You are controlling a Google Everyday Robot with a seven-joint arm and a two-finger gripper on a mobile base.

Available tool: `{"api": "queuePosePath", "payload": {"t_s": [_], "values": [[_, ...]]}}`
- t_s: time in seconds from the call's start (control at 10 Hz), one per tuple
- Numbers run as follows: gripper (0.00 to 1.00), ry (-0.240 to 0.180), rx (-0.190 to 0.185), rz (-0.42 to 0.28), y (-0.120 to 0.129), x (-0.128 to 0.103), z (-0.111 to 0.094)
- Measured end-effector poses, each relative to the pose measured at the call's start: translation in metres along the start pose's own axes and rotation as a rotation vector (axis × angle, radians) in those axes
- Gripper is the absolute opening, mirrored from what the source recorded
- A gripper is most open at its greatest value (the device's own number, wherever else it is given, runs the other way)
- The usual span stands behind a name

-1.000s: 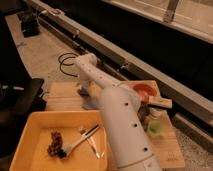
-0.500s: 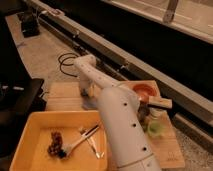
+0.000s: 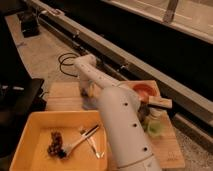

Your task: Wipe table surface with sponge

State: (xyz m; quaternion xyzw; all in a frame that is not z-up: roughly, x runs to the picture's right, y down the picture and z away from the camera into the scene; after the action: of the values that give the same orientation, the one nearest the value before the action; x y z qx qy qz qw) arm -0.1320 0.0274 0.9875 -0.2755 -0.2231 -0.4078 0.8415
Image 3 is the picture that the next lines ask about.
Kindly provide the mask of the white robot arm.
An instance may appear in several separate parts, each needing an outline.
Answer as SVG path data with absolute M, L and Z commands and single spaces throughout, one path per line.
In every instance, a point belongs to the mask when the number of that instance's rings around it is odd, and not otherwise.
M 125 83 L 98 70 L 94 55 L 76 58 L 74 66 L 84 93 L 89 94 L 92 82 L 101 88 L 97 108 L 118 171 L 162 171 L 137 116 L 141 106 L 139 95 Z

